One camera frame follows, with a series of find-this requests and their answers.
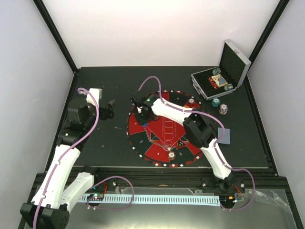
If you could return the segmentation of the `clear round dealer button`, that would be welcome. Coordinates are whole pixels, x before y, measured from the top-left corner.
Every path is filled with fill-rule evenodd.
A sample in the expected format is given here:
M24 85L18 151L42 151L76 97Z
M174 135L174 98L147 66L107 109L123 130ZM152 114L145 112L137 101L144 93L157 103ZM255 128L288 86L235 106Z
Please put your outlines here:
M163 142L163 148L164 148L165 150L171 151L172 147L173 147L173 142L172 142L171 140L165 140L165 141Z

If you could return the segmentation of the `grey white chip stack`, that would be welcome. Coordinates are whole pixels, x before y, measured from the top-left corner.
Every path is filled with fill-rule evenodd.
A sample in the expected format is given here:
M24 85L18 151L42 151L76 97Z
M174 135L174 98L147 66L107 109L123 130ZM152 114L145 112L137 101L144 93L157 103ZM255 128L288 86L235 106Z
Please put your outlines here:
M228 112L228 106L226 104L221 104L220 109L219 109L219 113L221 115L226 115L227 112Z

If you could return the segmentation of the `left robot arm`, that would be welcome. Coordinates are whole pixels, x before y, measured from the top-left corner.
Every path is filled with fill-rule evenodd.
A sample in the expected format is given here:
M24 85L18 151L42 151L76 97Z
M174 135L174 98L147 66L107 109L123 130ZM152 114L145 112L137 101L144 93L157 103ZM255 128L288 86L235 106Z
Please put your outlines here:
M66 228L70 213L82 195L89 188L98 190L102 186L102 178L95 174L93 167L85 168L70 185L66 182L98 121L114 117L114 104L115 101L111 100L105 107L99 107L89 98L74 99L69 103L45 179L31 202L22 204L20 209L29 227Z

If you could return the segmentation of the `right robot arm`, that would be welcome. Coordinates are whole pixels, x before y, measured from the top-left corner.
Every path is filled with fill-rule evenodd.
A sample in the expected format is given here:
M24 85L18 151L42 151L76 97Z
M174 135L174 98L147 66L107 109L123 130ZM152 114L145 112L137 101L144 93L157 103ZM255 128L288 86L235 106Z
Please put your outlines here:
M189 142L200 149L210 163L217 188L228 192L234 187L232 167L219 148L217 131L207 119L218 121L217 118L205 113L201 107L182 107L156 94L142 98L132 95L131 102L136 108L136 120L141 125L162 116L183 126Z

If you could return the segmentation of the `black triangular marker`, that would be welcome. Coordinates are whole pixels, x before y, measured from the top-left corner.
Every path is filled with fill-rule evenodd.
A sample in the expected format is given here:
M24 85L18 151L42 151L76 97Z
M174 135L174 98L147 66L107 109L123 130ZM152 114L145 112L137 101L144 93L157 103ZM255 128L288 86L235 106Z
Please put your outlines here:
M180 148L186 147L186 146L187 146L187 144L183 140L178 139L176 149L180 149Z

